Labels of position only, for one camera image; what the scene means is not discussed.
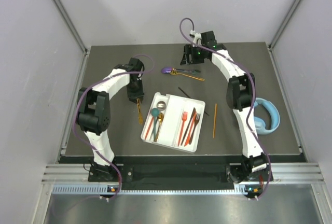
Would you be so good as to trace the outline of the gold metal spoon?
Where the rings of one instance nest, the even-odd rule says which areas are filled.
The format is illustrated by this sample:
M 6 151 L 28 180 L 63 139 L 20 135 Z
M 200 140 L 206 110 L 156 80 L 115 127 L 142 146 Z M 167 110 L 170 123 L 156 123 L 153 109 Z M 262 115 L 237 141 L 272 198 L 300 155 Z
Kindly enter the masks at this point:
M 164 114 L 163 113 L 159 113 L 159 115 L 158 115 L 158 128 L 157 128 L 156 135 L 154 137 L 154 142 L 157 142 L 157 139 L 158 139 L 158 136 L 159 136 L 159 133 L 160 133 L 160 129 L 161 129 L 161 125 L 162 125 L 162 122 L 163 122 L 163 119 L 164 119 Z

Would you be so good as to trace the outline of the teal plastic spoon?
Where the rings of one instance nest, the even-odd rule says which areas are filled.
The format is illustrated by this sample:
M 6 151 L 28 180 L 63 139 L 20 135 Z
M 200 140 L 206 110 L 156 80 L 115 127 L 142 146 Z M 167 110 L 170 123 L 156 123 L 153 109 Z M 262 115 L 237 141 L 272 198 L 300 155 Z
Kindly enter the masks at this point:
M 160 111 L 158 108 L 155 107 L 152 109 L 151 114 L 153 116 L 153 132 L 152 132 L 153 138 L 156 137 L 156 124 L 157 124 L 159 113 L 160 113 Z

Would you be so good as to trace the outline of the gold metal knife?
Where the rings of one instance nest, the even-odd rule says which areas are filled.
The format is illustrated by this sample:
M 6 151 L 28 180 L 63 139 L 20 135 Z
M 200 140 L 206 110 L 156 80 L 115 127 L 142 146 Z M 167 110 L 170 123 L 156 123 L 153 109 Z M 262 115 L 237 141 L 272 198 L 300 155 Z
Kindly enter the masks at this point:
M 137 105 L 137 111 L 138 111 L 138 121 L 139 124 L 143 124 L 144 123 L 144 119 L 143 119 L 143 115 L 142 115 L 142 111 L 141 111 L 141 100 L 140 99 L 136 99 L 136 105 Z

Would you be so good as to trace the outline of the orange plastic knife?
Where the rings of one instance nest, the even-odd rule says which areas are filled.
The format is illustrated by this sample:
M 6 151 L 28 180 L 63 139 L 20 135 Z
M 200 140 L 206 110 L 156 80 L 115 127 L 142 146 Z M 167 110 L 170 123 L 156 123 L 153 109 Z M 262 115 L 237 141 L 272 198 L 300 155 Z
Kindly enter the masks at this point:
M 186 141 L 185 141 L 184 146 L 187 146 L 187 145 L 189 144 L 189 142 L 190 142 L 190 139 L 191 139 L 191 133 L 192 133 L 192 131 L 193 131 L 193 127 L 194 127 L 194 125 L 195 125 L 195 123 L 196 123 L 196 118 L 197 118 L 197 115 L 195 115 L 195 117 L 194 117 L 194 119 L 193 119 L 193 121 L 192 121 L 192 123 L 191 123 L 190 129 L 189 129 L 189 133 L 188 133 L 188 135 L 187 135 L 187 139 L 186 139 Z

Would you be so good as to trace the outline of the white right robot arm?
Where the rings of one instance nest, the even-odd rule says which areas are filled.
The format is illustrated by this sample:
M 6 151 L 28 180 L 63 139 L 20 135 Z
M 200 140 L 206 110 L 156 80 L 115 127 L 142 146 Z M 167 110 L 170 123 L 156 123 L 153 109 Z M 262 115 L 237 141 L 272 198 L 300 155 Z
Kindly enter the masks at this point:
M 255 126 L 254 103 L 256 102 L 255 77 L 243 65 L 235 62 L 227 48 L 219 44 L 213 31 L 199 33 L 191 30 L 190 42 L 185 45 L 181 65 L 200 64 L 210 60 L 228 81 L 226 102 L 236 116 L 242 139 L 241 170 L 234 177 L 255 180 L 269 168 L 269 157 L 258 139 Z

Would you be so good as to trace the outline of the white divided utensil tray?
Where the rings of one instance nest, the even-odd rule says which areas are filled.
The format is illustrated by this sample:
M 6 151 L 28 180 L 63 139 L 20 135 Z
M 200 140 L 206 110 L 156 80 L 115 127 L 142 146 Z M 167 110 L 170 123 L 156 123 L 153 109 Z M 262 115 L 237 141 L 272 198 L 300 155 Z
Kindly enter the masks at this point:
M 151 126 L 147 139 L 145 139 L 145 133 L 146 133 L 146 129 L 148 126 L 148 122 L 150 121 L 150 118 L 152 116 L 151 111 L 153 108 L 156 107 L 158 101 L 165 101 L 167 104 L 167 107 L 165 110 L 160 111 L 161 113 L 164 114 L 164 119 L 163 119 L 163 122 L 161 125 L 161 129 L 160 129 L 160 133 L 159 133 L 157 142 L 154 142 L 154 138 L 153 138 L 153 134 L 152 134 L 153 124 Z M 201 114 L 201 116 L 200 116 L 200 121 L 195 128 L 192 143 L 190 145 L 184 146 L 185 141 L 187 139 L 187 135 L 189 133 L 191 123 L 192 123 L 195 115 L 190 123 L 190 126 L 188 129 L 187 135 L 184 139 L 183 145 L 181 145 L 181 143 L 180 143 L 180 146 L 177 146 L 179 132 L 180 132 L 180 128 L 181 128 L 181 122 L 182 122 L 182 114 L 184 111 L 188 112 L 187 120 L 186 120 L 186 122 L 184 124 L 184 128 L 183 128 L 183 134 L 182 134 L 182 138 L 183 138 L 183 135 L 185 133 L 188 121 L 191 117 L 191 113 L 192 113 L 192 110 L 194 107 L 196 108 L 195 115 Z M 161 93 L 157 92 L 157 93 L 155 93 L 155 95 L 153 97 L 146 121 L 144 123 L 143 130 L 141 132 L 141 140 L 146 143 L 159 145 L 159 146 L 166 147 L 166 148 L 194 153 L 194 152 L 196 152 L 197 147 L 198 147 L 200 130 L 202 127 L 202 121 L 203 121 L 203 117 L 204 117 L 204 111 L 205 111 L 205 102 L 204 101 L 200 101 L 200 100 L 196 100 L 196 99 L 189 99 L 189 98 L 175 96 L 175 95 L 171 95 L 171 94 L 162 95 Z

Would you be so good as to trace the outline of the orange plastic fork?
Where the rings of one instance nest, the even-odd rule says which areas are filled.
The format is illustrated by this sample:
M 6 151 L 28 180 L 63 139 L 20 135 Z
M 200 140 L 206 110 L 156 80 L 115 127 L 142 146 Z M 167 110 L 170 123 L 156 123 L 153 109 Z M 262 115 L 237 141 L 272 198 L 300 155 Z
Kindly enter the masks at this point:
M 186 111 L 184 111 L 183 114 L 182 114 L 182 122 L 181 122 L 181 128 L 180 128 L 180 132 L 179 132 L 179 138 L 178 138 L 177 146 L 180 146 L 180 143 L 181 143 L 183 128 L 184 128 L 184 124 L 187 120 L 187 115 L 188 115 L 188 112 L 186 112 Z

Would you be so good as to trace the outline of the orange plastic spoon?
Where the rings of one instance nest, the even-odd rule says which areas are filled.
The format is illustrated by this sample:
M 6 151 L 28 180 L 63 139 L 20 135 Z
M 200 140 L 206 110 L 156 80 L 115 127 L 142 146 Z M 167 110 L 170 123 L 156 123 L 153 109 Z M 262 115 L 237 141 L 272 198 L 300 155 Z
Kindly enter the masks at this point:
M 149 132 L 150 132 L 150 129 L 151 129 L 151 126 L 152 126 L 153 122 L 154 122 L 154 117 L 151 116 L 150 121 L 148 122 L 147 129 L 146 129 L 145 139 L 147 139 L 147 137 L 149 135 Z

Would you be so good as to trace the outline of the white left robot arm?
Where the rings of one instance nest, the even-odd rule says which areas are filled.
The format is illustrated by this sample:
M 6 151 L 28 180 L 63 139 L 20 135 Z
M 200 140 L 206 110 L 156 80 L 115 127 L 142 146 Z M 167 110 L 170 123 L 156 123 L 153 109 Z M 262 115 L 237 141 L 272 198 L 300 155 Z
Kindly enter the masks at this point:
M 133 57 L 128 64 L 118 64 L 111 73 L 91 89 L 81 88 L 78 94 L 78 113 L 75 119 L 93 150 L 94 163 L 100 165 L 100 175 L 105 180 L 116 178 L 118 169 L 112 165 L 115 154 L 108 138 L 110 124 L 110 99 L 120 89 L 127 89 L 130 102 L 140 103 L 144 98 L 142 75 L 143 62 Z

